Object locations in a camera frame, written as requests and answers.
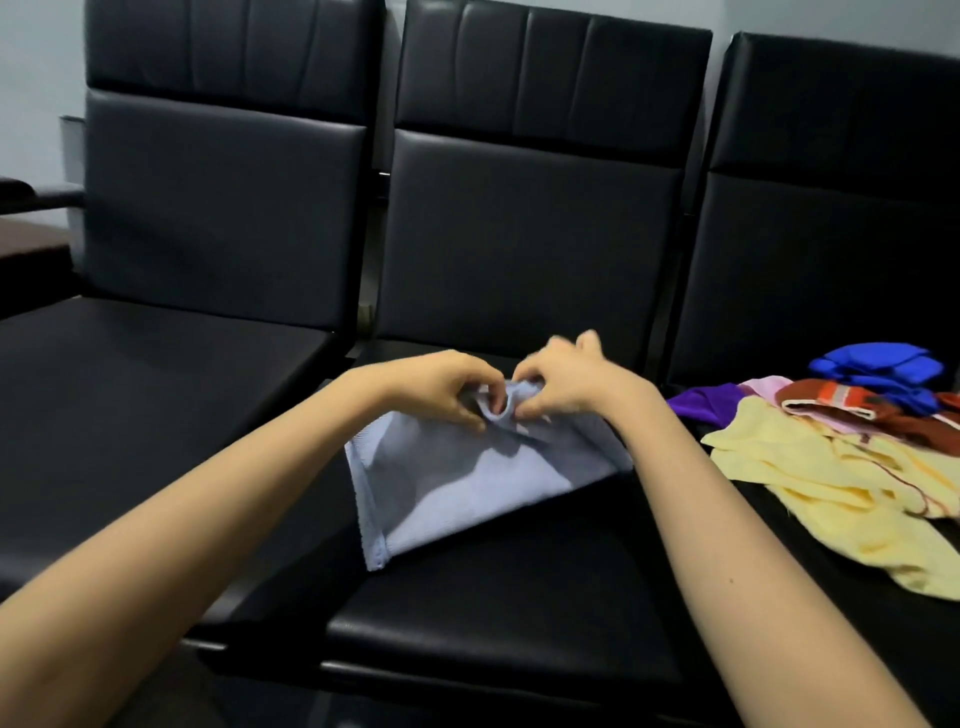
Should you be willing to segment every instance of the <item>forearm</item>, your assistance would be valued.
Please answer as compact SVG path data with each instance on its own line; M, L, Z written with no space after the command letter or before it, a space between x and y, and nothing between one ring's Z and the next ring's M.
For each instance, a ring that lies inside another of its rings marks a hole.
M344 375L112 523L0 606L0 725L13 724L18 709L18 725L58 725L59 716L95 725L109 717L384 399L362 370Z
M637 463L684 600L748 725L925 725L648 382L601 412Z

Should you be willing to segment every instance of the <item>gray wall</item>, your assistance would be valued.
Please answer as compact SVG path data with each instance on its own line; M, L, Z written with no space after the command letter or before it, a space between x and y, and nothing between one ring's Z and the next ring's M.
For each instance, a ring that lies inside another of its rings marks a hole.
M960 56L960 0L527 1L541 7L711 28L707 109L723 50L740 29ZM389 167L396 64L406 10L404 0L386 3L390 14L374 158L381 167ZM83 113L83 0L0 0L0 174L36 183L62 180L59 117ZM30 217L66 225L62 211Z
M0 0L0 175L63 181L60 115L84 114L84 0ZM24 215L66 227L62 210Z

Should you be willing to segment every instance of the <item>chair seat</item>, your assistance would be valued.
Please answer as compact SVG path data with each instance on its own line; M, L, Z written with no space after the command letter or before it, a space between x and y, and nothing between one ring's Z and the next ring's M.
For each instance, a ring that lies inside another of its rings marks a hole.
M338 346L83 298L0 322L0 598L316 388Z
M683 387L664 389L672 396ZM684 424L698 442L716 430L688 419ZM882 569L858 564L818 542L762 485L739 480L733 485L870 644L926 718L933 725L960 724L960 693L953 688L960 680L956 661L960 604L906 591ZM960 548L957 522L931 523Z
M436 350L373 341L357 364ZM507 376L516 364L484 358ZM316 486L328 497L351 491L344 461ZM314 664L591 702L649 695L663 705L682 680L647 587L648 571L669 573L647 563L662 561L646 546L659 543L648 513L636 478L616 476L398 556L364 574L333 611ZM353 518L351 563L362 564ZM320 638L308 623L288 628L299 647Z

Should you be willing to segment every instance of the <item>pink cloth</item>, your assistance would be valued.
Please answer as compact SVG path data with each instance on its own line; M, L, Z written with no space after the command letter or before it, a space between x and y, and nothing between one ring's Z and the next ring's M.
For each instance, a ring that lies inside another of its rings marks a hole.
M793 384L793 379L788 379L785 376L765 376L763 379L750 379L743 382L740 386L749 388L758 397L763 397L777 409L780 409L780 405L777 404L776 394L787 384ZM822 415L819 412L798 412L794 410L789 414L809 417L811 420L816 420L828 427L832 427L844 435L849 435L854 432L873 435L880 432L876 427L868 425L867 423L863 425L851 425L850 423L841 422L840 420L834 420L832 417Z

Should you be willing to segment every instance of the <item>purple cloth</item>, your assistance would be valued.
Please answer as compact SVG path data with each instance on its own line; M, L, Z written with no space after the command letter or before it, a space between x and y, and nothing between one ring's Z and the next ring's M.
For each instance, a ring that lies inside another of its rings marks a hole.
M677 395L667 404L680 417L688 417L708 425L726 427L736 417L736 406L746 397L736 384L718 387L694 387Z

